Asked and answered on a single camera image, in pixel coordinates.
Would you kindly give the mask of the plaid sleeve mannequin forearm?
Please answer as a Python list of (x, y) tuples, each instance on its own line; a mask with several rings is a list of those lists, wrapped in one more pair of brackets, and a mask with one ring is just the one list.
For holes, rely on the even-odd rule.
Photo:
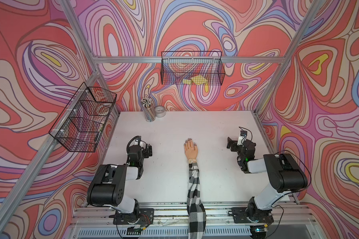
[(189, 239), (202, 239), (206, 228), (206, 212), (201, 201), (200, 171), (197, 163), (189, 164), (189, 184), (187, 194)]

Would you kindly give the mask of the yellow sticky notes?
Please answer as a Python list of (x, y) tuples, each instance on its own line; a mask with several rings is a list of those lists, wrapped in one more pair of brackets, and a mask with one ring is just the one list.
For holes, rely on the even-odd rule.
[(202, 75), (197, 75), (190, 79), (183, 79), (182, 83), (185, 85), (208, 85), (208, 80)]

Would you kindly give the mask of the cup of pencils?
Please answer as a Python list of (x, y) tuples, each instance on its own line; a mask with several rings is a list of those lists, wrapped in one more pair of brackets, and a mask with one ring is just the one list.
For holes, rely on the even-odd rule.
[(141, 105), (146, 121), (153, 122), (155, 120), (153, 100), (149, 97), (144, 97), (141, 99)]

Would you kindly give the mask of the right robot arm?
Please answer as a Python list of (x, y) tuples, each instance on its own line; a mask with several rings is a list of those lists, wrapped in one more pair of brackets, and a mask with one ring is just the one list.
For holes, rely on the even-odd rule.
[(266, 173), (269, 184), (260, 194), (252, 197), (246, 209), (247, 218), (256, 222), (270, 215), (276, 202), (284, 196), (308, 187), (308, 179), (289, 153), (264, 154), (255, 158), (256, 143), (240, 137), (227, 138), (226, 148), (237, 153), (237, 163), (246, 174)]

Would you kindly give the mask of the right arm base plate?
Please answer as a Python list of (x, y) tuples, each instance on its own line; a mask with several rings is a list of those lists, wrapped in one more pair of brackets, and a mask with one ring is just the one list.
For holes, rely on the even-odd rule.
[(235, 224), (272, 224), (274, 222), (272, 210), (259, 210), (248, 207), (234, 207), (228, 211)]

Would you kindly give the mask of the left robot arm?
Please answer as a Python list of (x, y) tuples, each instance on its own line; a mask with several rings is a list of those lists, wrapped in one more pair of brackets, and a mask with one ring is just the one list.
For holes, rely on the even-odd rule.
[(126, 163), (102, 164), (98, 167), (87, 191), (88, 205), (109, 206), (122, 215), (140, 214), (138, 201), (126, 196), (125, 186), (127, 181), (141, 179), (144, 160), (152, 156), (152, 146), (138, 135), (129, 141), (126, 153)]

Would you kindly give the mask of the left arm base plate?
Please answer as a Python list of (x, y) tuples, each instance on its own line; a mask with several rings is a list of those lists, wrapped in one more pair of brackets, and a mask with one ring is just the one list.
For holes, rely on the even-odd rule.
[(135, 209), (130, 214), (116, 212), (113, 215), (114, 225), (142, 225), (147, 226), (153, 223), (154, 209), (142, 208)]

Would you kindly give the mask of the mannequin hand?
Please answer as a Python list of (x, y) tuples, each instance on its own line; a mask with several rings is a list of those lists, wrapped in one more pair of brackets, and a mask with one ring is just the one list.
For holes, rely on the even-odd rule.
[(194, 143), (191, 138), (188, 138), (184, 143), (184, 153), (185, 153), (187, 160), (197, 159), (198, 147), (197, 147), (196, 143)]

